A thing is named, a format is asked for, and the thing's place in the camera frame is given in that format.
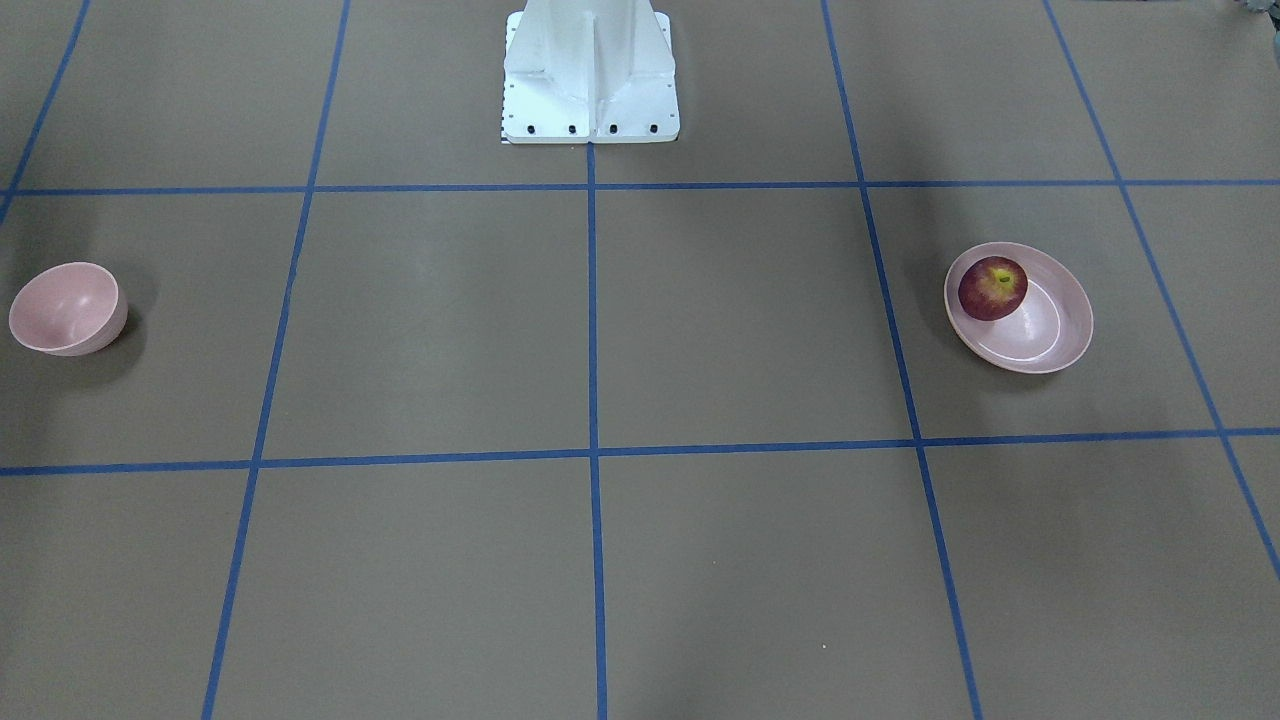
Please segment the red apple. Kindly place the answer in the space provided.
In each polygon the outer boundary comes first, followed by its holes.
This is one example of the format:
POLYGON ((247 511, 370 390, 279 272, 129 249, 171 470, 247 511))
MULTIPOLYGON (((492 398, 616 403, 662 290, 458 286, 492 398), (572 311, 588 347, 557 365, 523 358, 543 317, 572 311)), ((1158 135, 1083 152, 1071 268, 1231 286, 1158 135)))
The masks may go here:
POLYGON ((961 310, 978 322, 997 322, 1024 302, 1030 282, 1021 264, 1010 258, 988 256, 963 274, 957 299, 961 310))

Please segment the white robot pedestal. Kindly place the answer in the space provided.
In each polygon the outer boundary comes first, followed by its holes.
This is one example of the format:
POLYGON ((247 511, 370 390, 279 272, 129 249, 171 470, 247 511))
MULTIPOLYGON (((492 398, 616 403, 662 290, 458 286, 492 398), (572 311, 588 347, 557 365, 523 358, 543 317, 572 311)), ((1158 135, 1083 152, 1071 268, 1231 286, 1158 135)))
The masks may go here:
POLYGON ((500 138, 667 143, 681 133, 671 18, 649 1, 529 1, 506 18, 500 138))

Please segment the pink plate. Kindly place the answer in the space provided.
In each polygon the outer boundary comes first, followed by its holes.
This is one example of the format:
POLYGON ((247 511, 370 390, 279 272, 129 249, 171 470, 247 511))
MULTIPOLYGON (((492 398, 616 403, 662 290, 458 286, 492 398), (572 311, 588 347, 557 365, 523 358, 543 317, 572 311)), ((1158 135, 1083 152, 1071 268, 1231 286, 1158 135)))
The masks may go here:
POLYGON ((977 245, 952 261, 943 299, 951 327, 974 354, 1011 372, 1046 374, 1073 365, 1088 350, 1094 316, 1080 282, 1048 254, 1024 243, 977 245), (963 307, 963 277, 988 258, 1016 263, 1027 275, 1023 301, 1006 316, 986 320, 963 307))

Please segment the pink bowl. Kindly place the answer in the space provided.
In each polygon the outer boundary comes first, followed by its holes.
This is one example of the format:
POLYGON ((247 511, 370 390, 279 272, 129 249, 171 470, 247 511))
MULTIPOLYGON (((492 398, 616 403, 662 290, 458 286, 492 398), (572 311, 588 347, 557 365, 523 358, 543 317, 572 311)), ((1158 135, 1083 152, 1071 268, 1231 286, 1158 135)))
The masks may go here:
POLYGON ((8 315, 14 340, 33 351, 78 357, 123 332, 129 304, 115 275, 95 263, 65 263, 31 279, 8 315))

